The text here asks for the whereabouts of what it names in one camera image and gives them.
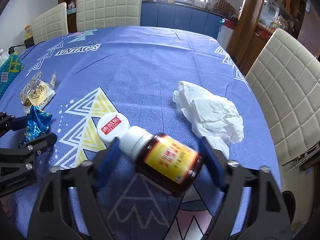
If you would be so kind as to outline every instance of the white round lid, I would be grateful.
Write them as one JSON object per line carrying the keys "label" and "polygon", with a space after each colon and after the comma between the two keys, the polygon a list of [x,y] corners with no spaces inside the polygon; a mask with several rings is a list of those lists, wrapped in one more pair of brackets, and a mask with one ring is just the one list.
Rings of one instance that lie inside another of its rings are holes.
{"label": "white round lid", "polygon": [[112,112],[100,118],[97,133],[100,140],[108,146],[115,137],[120,138],[129,128],[129,121],[123,114]]}
{"label": "white round lid", "polygon": [[141,149],[148,143],[154,136],[145,129],[133,126],[120,138],[119,148],[129,158],[135,161]]}

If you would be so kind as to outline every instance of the person's hand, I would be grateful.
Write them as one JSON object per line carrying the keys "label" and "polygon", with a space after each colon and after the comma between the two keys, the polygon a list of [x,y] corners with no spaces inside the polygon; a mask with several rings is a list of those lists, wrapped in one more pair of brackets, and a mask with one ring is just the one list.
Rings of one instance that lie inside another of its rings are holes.
{"label": "person's hand", "polygon": [[1,207],[4,209],[4,212],[7,214],[7,216],[10,217],[11,216],[11,206],[10,206],[8,196],[0,198],[0,208]]}

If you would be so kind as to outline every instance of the blue wrapper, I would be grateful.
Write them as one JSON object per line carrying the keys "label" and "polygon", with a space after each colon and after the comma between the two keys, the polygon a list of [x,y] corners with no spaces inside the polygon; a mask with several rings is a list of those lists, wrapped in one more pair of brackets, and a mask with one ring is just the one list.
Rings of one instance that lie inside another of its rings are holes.
{"label": "blue wrapper", "polygon": [[49,131],[52,114],[42,111],[37,106],[31,106],[27,130],[23,142],[32,141]]}

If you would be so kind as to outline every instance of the medicine bottle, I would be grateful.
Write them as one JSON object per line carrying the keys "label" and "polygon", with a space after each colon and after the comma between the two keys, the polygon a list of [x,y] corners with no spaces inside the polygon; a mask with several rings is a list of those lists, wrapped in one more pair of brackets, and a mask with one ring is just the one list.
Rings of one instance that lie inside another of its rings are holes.
{"label": "medicine bottle", "polygon": [[203,164],[193,149],[164,133],[154,136],[138,126],[129,128],[119,147],[134,161],[137,173],[174,197],[192,185]]}

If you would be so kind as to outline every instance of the chair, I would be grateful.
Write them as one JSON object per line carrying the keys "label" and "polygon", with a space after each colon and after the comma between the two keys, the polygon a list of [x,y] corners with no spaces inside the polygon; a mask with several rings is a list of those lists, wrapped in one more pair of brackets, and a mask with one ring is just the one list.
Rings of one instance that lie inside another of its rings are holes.
{"label": "chair", "polygon": [[105,27],[140,26],[142,0],[77,0],[78,32]]}
{"label": "chair", "polygon": [[277,29],[245,77],[267,121],[279,165],[320,141],[320,62]]}
{"label": "chair", "polygon": [[39,15],[32,23],[35,45],[68,33],[67,4],[65,2]]}

